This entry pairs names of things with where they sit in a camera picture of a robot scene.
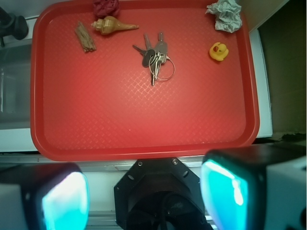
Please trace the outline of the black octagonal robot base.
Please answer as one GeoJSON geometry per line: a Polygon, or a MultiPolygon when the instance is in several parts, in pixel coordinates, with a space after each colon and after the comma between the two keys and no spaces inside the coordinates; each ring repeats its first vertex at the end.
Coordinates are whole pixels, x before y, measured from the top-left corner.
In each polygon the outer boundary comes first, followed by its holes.
{"type": "Polygon", "coordinates": [[[137,160],[114,186],[124,230],[210,230],[200,178],[177,158],[137,160]]]}

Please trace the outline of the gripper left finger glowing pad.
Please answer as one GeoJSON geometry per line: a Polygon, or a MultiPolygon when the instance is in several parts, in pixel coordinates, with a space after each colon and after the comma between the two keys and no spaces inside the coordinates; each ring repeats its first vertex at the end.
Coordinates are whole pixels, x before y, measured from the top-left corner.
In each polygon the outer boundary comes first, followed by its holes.
{"type": "Polygon", "coordinates": [[[86,176],[75,163],[16,165],[0,171],[2,230],[84,230],[86,176]]]}

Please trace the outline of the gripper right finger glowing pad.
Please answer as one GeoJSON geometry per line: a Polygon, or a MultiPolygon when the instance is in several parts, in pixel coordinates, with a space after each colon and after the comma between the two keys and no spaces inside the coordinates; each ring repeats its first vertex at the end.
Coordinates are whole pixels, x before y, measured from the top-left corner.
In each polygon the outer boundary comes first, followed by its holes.
{"type": "Polygon", "coordinates": [[[204,205],[219,230],[304,230],[307,149],[287,143],[213,149],[200,173],[204,205]]]}

